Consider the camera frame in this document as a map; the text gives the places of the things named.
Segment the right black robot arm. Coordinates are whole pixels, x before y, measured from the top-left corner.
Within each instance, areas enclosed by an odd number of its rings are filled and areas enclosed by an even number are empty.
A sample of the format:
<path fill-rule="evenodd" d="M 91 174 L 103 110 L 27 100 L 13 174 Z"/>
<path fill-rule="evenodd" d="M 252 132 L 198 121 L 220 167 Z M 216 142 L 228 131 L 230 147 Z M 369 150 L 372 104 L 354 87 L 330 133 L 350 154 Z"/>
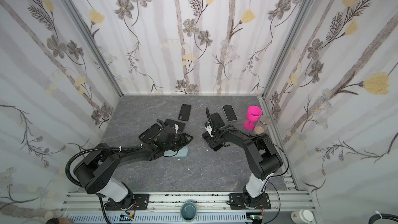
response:
<path fill-rule="evenodd" d="M 251 171 L 248 183 L 243 191 L 229 194 L 227 204 L 231 209 L 270 209 L 269 197 L 265 193 L 269 179 L 277 177 L 277 171 L 283 166 L 279 152 L 283 151 L 275 145 L 269 136 L 247 134 L 230 124 L 224 124 L 218 113 L 211 114 L 206 108 L 206 132 L 202 134 L 208 146 L 218 151 L 222 147 L 234 144 L 245 152 Z"/>

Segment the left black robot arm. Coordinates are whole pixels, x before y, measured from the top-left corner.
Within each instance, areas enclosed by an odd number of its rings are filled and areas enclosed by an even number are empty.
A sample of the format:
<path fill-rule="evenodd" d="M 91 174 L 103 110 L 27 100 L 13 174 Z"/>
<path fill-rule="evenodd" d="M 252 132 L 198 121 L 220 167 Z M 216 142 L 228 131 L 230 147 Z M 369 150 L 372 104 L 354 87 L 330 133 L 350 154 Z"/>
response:
<path fill-rule="evenodd" d="M 140 161 L 152 161 L 167 151 L 178 152 L 193 140 L 193 136 L 178 133 L 171 126 L 164 126 L 158 134 L 137 146 L 109 146 L 101 143 L 73 155 L 65 166 L 65 175 L 89 195 L 108 197 L 120 209 L 131 209 L 136 200 L 133 192 L 113 178 L 118 167 Z"/>

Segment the black phone case left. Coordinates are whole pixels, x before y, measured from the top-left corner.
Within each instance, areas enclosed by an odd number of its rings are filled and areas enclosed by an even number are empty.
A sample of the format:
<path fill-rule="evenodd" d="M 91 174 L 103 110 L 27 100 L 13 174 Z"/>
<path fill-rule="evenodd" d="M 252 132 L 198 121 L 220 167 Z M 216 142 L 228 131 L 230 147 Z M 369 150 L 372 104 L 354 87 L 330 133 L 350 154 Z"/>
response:
<path fill-rule="evenodd" d="M 153 124 L 150 128 L 139 135 L 139 139 L 143 143 L 151 142 L 161 132 L 161 126 L 157 123 Z"/>

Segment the black case upper centre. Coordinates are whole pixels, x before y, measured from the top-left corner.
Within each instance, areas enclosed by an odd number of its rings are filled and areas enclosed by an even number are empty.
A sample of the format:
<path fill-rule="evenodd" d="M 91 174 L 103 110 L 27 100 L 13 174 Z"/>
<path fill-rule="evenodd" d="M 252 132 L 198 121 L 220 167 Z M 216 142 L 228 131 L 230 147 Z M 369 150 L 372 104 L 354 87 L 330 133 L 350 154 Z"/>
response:
<path fill-rule="evenodd" d="M 178 120 L 181 121 L 188 121 L 190 117 L 192 106 L 189 104 L 182 104 L 179 115 L 178 115 Z"/>

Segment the pink plastic goblet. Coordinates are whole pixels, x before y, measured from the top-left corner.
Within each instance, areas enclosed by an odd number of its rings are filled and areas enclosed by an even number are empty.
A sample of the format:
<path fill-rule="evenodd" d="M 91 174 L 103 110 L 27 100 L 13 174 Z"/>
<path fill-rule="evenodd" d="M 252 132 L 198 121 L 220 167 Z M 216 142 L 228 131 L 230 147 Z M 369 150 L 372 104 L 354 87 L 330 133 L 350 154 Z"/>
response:
<path fill-rule="evenodd" d="M 250 106 L 247 110 L 247 121 L 244 122 L 244 128 L 247 130 L 253 130 L 255 128 L 255 122 L 259 120 L 262 115 L 262 109 L 258 106 Z"/>

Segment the clear jar with cork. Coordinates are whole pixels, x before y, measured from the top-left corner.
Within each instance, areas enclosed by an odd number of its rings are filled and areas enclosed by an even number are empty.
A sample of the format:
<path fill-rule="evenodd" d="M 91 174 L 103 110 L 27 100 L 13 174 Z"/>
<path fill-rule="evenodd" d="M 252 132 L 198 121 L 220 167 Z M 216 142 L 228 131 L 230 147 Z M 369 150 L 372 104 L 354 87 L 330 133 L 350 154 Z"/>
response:
<path fill-rule="evenodd" d="M 272 119 L 269 116 L 261 115 L 259 120 L 257 121 L 255 128 L 253 129 L 253 133 L 256 135 L 264 133 L 268 126 L 271 124 Z"/>

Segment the teal round cup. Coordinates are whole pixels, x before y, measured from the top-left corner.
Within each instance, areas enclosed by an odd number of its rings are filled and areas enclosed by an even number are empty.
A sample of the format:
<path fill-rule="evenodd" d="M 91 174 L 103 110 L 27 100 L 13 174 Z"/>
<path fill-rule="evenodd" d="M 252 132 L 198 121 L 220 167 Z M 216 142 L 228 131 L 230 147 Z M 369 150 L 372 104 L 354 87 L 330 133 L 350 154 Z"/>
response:
<path fill-rule="evenodd" d="M 197 206 L 190 201 L 182 204 L 180 208 L 180 215 L 182 219 L 186 222 L 192 222 L 196 219 L 198 214 Z"/>

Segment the white bottle bottom right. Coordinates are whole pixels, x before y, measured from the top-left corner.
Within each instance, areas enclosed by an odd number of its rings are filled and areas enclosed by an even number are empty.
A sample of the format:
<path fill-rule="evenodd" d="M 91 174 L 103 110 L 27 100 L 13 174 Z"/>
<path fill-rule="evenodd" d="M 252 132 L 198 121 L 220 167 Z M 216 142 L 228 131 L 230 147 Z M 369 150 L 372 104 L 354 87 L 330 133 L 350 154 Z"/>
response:
<path fill-rule="evenodd" d="M 314 215 L 310 210 L 301 209 L 292 212 L 291 219 L 295 224 L 310 224 L 314 220 Z"/>

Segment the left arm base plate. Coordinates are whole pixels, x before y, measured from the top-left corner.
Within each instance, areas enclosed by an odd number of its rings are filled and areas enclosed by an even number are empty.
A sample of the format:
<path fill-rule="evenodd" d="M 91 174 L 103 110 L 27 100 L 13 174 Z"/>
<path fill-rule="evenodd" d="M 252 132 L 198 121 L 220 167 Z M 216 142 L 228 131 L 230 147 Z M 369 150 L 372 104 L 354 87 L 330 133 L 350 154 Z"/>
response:
<path fill-rule="evenodd" d="M 150 194 L 128 194 L 120 202 L 108 199 L 104 204 L 107 211 L 145 211 L 149 203 Z"/>

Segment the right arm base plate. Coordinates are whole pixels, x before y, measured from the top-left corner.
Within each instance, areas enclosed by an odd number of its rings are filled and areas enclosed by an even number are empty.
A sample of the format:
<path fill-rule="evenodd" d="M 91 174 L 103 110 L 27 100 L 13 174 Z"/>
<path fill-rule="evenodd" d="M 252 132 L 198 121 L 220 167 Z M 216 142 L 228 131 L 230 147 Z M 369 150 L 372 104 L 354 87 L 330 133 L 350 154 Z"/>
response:
<path fill-rule="evenodd" d="M 227 201 L 227 205 L 229 205 L 232 210 L 267 210 L 272 208 L 268 194 L 262 194 L 256 198 L 251 198 L 250 195 L 244 193 L 229 194 L 229 200 Z"/>

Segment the aluminium front rail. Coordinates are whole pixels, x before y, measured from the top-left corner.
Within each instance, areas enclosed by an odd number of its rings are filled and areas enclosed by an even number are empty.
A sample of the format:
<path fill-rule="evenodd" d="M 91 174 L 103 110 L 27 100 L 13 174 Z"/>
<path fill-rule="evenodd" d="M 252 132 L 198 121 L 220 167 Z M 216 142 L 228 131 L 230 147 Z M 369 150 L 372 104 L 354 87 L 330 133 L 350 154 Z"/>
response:
<path fill-rule="evenodd" d="M 193 202 L 200 212 L 227 212 L 231 211 L 227 201 L 230 192 L 148 192 L 149 203 L 142 213 L 177 213 L 183 203 Z M 266 212 L 281 211 L 293 212 L 300 209 L 315 210 L 315 204 L 306 191 L 267 191 L 271 201 L 271 209 Z M 71 213 L 101 213 L 98 197 L 82 192 L 70 192 L 65 198 L 61 214 Z"/>

